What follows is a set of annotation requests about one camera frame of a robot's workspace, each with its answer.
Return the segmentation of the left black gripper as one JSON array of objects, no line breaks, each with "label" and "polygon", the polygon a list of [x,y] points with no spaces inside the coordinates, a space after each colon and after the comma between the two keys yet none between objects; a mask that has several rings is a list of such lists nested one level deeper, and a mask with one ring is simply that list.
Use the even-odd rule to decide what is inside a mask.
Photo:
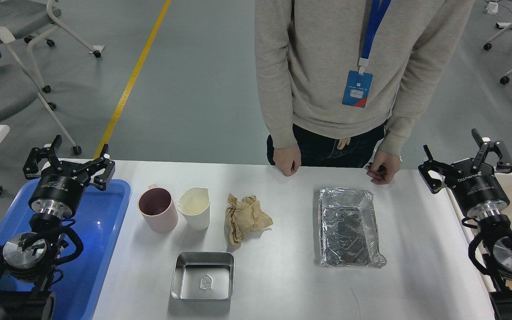
[{"label": "left black gripper", "polygon": [[[75,216],[88,186],[100,191],[108,188],[116,163],[110,159],[108,144],[104,144],[97,158],[63,171],[56,154],[61,144],[62,136],[56,135],[48,147],[32,148],[23,166],[23,174],[27,180],[41,176],[28,202],[32,211],[68,219]],[[50,167],[39,175],[39,164],[44,159],[48,160]]]}]

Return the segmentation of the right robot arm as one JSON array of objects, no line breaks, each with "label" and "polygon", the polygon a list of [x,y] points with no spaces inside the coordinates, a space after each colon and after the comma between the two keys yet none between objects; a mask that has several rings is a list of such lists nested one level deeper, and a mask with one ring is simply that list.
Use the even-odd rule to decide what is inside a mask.
[{"label": "right robot arm", "polygon": [[424,162],[419,174],[433,194],[447,188],[461,224],[476,231],[468,245],[468,257],[483,276],[492,280],[489,294],[496,320],[512,320],[512,228],[504,210],[510,199],[496,173],[510,174],[512,158],[502,140],[491,141],[472,130],[478,151],[474,157],[451,164],[433,158],[424,145]]}]

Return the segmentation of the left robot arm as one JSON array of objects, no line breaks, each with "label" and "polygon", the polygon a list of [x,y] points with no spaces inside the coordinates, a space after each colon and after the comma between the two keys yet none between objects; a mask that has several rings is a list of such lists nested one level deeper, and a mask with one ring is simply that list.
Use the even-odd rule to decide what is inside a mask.
[{"label": "left robot arm", "polygon": [[84,163],[59,160],[62,138],[32,148],[23,166],[27,180],[38,180],[28,201],[30,231],[0,245],[0,320],[50,320],[56,295],[51,290],[60,265],[77,259],[83,241],[73,229],[87,187],[105,191],[115,172],[108,144]]}]

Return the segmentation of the person left hand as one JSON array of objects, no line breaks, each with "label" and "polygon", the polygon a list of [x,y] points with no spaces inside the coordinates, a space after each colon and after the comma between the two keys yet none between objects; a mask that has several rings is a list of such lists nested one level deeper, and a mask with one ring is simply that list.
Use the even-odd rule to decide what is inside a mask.
[{"label": "person left hand", "polygon": [[400,170],[400,156],[388,154],[382,150],[375,152],[374,160],[369,162],[365,169],[366,174],[370,177],[372,184],[387,185],[390,184]]}]

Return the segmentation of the person right hand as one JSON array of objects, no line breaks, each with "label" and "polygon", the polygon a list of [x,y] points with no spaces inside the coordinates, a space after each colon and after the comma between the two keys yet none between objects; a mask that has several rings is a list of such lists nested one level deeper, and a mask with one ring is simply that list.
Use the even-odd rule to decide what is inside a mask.
[{"label": "person right hand", "polygon": [[274,148],[273,161],[284,176],[292,176],[301,167],[301,152],[299,146]]}]

